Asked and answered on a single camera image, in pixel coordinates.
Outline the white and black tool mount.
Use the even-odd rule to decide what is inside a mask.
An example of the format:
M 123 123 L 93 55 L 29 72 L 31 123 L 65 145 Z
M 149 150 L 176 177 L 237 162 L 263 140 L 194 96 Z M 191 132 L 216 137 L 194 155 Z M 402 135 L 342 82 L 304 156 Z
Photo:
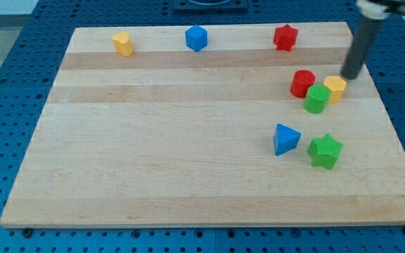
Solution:
M 391 13 L 405 15 L 405 0 L 356 0 L 362 16 L 372 20 L 384 20 Z

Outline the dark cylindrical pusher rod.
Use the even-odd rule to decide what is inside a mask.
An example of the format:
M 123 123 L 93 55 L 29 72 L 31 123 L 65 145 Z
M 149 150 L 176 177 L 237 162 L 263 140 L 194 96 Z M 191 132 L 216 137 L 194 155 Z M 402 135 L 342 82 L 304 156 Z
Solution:
M 361 17 L 340 71 L 344 79 L 355 80 L 359 76 L 382 22 L 364 15 Z

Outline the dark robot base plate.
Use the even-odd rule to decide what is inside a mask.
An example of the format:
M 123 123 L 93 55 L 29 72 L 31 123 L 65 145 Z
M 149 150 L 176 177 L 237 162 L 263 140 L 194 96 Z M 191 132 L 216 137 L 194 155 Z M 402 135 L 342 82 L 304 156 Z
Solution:
M 246 11 L 248 0 L 171 0 L 174 11 Z

